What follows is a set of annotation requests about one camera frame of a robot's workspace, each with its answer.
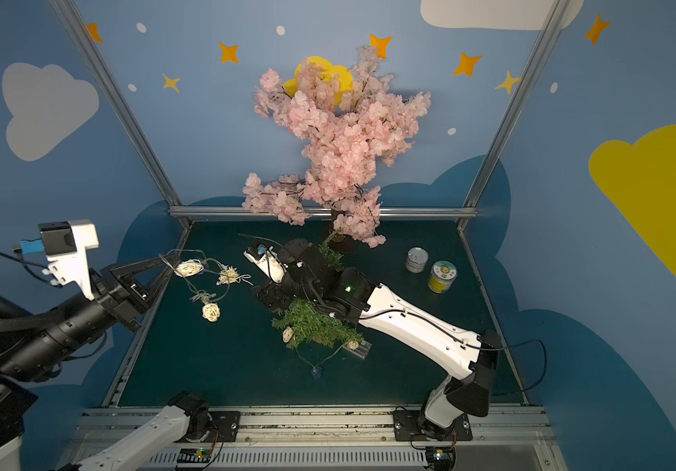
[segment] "pink blossom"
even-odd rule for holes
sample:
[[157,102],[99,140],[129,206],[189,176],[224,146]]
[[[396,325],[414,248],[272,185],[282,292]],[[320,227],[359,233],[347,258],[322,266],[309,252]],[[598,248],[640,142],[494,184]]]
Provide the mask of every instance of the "pink blossom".
[[302,200],[313,200],[327,208],[342,212],[333,222],[333,229],[361,240],[370,247],[385,242],[376,234],[380,223],[380,187],[362,188],[376,174],[376,159],[388,166],[396,157],[411,148],[405,139],[418,133],[418,120],[427,114],[430,94],[418,93],[408,100],[389,93],[393,76],[376,77],[382,59],[376,47],[358,49],[359,63],[351,69],[352,89],[343,93],[340,109],[335,114],[333,99],[339,89],[338,80],[322,80],[322,68],[308,60],[301,64],[296,78],[298,90],[293,98],[278,89],[280,78],[268,70],[260,79],[262,89],[255,93],[255,112],[272,119],[309,144],[302,155],[310,159],[312,168],[304,180],[298,175],[281,175],[263,188],[259,177],[247,178],[244,208],[252,212],[269,212],[281,221],[302,225],[309,217]]
[[262,85],[262,89],[266,92],[272,92],[281,84],[281,78],[278,77],[276,71],[268,69],[262,77],[259,77],[259,84]]

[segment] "blue connector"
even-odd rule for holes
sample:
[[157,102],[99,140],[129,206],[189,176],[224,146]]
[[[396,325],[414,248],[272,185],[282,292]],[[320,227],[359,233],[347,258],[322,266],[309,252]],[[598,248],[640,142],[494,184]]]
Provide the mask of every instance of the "blue connector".
[[22,240],[21,246],[22,253],[38,253],[45,251],[45,246],[42,245],[42,239]]

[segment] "painted cloud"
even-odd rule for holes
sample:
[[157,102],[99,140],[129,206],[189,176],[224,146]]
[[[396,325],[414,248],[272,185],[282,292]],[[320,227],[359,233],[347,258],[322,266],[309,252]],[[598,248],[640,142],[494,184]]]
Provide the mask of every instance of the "painted cloud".
[[[561,27],[568,26],[584,0],[570,0]],[[542,28],[553,0],[422,0],[422,18],[439,28]]]
[[5,138],[16,157],[35,161],[85,124],[97,111],[98,92],[59,66],[16,62],[4,72],[4,100],[13,118]]

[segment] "orange star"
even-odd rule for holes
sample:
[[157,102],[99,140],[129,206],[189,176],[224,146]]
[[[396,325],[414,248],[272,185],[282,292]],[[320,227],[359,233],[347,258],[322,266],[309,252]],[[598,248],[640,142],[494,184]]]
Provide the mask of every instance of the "orange star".
[[178,91],[178,86],[176,84],[181,79],[179,79],[179,78],[171,79],[171,78],[168,78],[167,76],[165,76],[165,74],[163,74],[163,78],[165,79],[165,85],[163,85],[163,88],[172,88],[172,89],[176,90],[176,93],[180,93],[180,91]]
[[597,39],[599,39],[599,35],[601,35],[603,31],[605,31],[605,28],[607,28],[608,26],[610,26],[610,23],[605,23],[599,18],[599,15],[597,15],[597,19],[594,21],[592,29],[589,30],[589,32],[584,38],[591,39],[592,44],[597,44]]
[[376,54],[380,56],[382,59],[387,59],[385,49],[386,47],[388,47],[388,43],[392,39],[393,39],[392,36],[390,38],[375,38],[374,35],[370,35],[370,45],[377,46]]
[[226,46],[222,42],[219,42],[220,50],[223,52],[223,57],[220,58],[221,62],[236,62],[239,63],[239,59],[236,58],[236,49],[239,49],[239,46]]
[[98,24],[93,23],[90,25],[87,25],[87,31],[89,32],[89,35],[92,37],[97,42],[102,42],[102,38],[98,34]]
[[475,73],[475,65],[477,64],[477,61],[481,58],[482,56],[469,57],[465,53],[461,53],[461,62],[459,63],[458,69],[456,69],[453,74],[466,74],[471,77],[471,74]]

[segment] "metal can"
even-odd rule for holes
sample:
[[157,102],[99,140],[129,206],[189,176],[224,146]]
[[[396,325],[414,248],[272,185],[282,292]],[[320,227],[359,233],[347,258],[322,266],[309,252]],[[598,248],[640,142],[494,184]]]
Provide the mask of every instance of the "metal can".
[[458,274],[459,271],[456,270],[456,266],[449,261],[436,261],[432,265],[432,270],[430,270],[430,279],[427,282],[427,287],[433,292],[444,293],[448,291],[448,288],[453,284]]
[[411,273],[421,273],[427,265],[430,256],[421,247],[412,247],[406,254],[406,269]]

